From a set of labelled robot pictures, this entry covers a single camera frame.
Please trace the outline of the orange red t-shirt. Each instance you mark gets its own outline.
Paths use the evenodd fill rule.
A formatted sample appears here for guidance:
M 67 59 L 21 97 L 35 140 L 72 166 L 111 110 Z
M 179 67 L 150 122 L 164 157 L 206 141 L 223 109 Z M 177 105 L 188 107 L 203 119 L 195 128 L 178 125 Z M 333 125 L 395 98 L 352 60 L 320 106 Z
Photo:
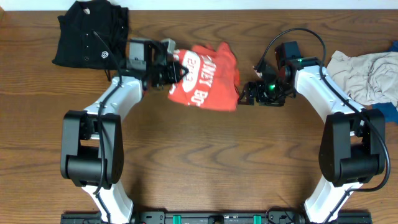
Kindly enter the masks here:
M 236 110 L 240 76 L 236 57 L 226 42 L 220 43 L 216 50 L 210 45 L 178 49 L 174 51 L 174 59 L 188 73 L 171 86 L 169 100 L 206 110 Z

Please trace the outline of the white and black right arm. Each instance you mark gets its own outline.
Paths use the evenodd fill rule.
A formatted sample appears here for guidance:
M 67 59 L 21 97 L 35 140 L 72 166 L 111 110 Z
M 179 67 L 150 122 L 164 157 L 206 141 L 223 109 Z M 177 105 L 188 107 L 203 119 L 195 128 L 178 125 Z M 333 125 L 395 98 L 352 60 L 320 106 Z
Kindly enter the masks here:
M 238 104 L 283 106 L 288 95 L 299 93 L 325 125 L 318 155 L 322 177 L 304 213 L 291 223 L 371 223 L 369 213 L 341 208 L 353 193 L 378 191 L 389 179 L 384 115 L 354 102 L 328 76 L 322 60 L 302 56 L 296 41 L 277 46 L 275 57 L 279 73 L 266 73 L 266 65 L 258 63 L 261 79 L 245 84 Z

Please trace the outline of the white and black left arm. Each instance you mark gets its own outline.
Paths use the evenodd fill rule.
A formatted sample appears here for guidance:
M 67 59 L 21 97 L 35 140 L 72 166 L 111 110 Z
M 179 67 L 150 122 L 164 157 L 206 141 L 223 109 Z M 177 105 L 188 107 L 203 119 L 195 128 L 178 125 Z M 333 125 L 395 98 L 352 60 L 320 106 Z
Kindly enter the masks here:
M 129 57 L 116 63 L 109 88 L 81 111 L 63 118 L 60 172 L 82 188 L 98 213 L 65 213 L 62 223 L 133 223 L 134 203 L 121 182 L 124 167 L 122 121 L 150 87 L 176 83 L 180 65 L 175 41 L 130 39 Z

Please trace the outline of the folded black shirt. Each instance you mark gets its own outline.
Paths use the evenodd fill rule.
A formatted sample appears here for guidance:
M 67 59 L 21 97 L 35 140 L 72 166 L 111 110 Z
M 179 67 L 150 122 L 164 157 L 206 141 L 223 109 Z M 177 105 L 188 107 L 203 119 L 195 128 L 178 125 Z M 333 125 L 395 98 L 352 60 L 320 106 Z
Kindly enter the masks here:
M 129 9 L 109 1 L 75 1 L 58 16 L 60 38 L 52 63 L 110 70 L 126 67 Z

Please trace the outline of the beige crumpled shirt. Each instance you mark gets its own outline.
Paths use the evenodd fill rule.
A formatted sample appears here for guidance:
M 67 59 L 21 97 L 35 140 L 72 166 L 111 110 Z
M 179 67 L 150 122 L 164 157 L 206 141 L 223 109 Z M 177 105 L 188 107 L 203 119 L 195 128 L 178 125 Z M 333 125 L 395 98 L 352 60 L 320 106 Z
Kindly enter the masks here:
M 397 107 L 397 53 L 349 57 L 335 51 L 327 66 L 329 76 L 362 105 L 392 103 Z

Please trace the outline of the blue cloth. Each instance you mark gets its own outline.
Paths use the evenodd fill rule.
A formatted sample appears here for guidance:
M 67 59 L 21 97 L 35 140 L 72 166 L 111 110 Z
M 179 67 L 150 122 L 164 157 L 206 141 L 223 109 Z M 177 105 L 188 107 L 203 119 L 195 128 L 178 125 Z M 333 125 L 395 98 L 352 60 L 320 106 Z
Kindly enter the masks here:
M 397 40 L 393 41 L 392 45 L 386 50 L 386 52 L 397 52 Z M 372 105 L 373 109 L 378 109 L 382 112 L 385 117 L 385 122 L 394 122 L 397 124 L 397 110 L 392 103 L 377 103 Z

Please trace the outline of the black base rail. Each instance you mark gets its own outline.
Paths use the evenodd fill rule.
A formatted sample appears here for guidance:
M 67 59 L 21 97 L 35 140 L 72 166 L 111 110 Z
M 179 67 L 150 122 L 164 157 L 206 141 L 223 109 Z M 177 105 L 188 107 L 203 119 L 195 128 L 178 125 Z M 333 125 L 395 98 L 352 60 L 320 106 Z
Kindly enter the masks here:
M 106 223 L 101 220 L 100 213 L 64 213 L 60 223 L 64 224 L 89 224 Z M 260 213 L 169 213 L 134 212 L 129 223 L 132 224 L 304 224 L 312 223 L 303 212 L 285 210 L 271 207 L 266 212 Z M 339 224 L 372 224 L 369 212 L 339 212 L 338 218 L 328 223 Z

